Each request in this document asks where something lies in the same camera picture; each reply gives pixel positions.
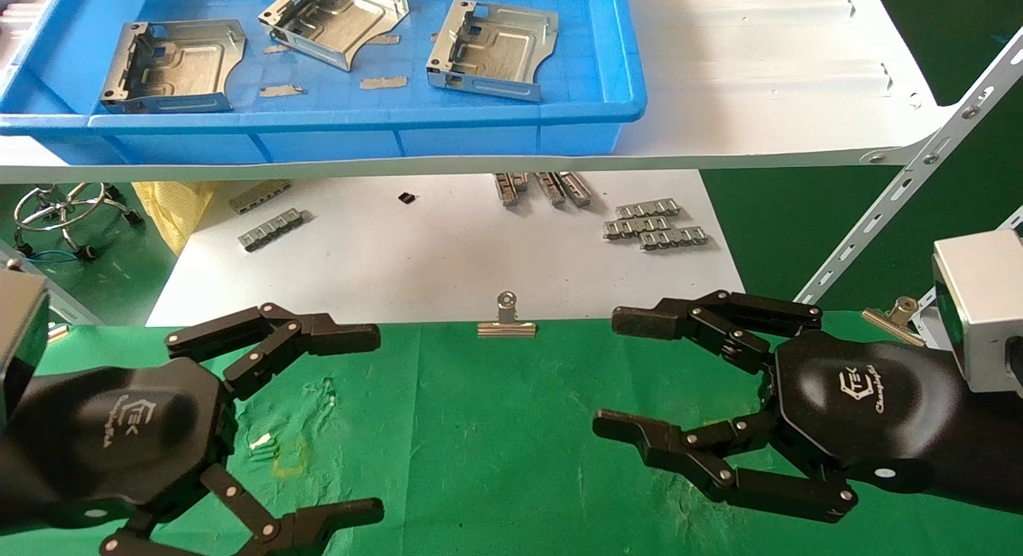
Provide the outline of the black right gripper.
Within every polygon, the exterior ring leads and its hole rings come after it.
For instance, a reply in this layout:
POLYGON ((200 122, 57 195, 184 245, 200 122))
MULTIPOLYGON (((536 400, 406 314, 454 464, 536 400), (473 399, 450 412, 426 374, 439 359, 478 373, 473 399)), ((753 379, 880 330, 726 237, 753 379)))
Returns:
POLYGON ((599 409, 593 433, 630 444, 647 467, 683 476, 712 502, 810 521, 836 523, 858 505, 846 479, 891 493, 961 494, 965 381, 951 353, 826 332, 798 336, 821 326, 816 305, 724 290, 662 298, 650 309, 618 306, 611 330, 621 336, 687 339, 748 374, 774 363, 777 418, 760 411, 686 431, 599 409), (760 332, 793 339, 773 356, 760 332), (727 462, 765 447, 805 477, 727 462))

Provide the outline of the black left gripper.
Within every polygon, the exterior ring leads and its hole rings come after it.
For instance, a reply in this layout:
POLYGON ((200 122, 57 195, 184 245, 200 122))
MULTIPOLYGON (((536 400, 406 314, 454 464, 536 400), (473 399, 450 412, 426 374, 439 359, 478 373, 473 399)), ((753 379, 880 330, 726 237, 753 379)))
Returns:
POLYGON ((262 304, 172 332, 165 347, 178 359, 160 367, 33 378, 12 414, 12 530, 128 518, 100 555, 193 555, 151 533, 209 491, 251 533, 235 554, 323 554, 337 531, 383 520, 383 502, 332 502, 274 518, 222 466, 237 432, 228 392, 249 399, 303 355, 358 355, 380 345, 376 324, 262 304), (201 366, 241 349, 223 371, 225 388, 201 366))

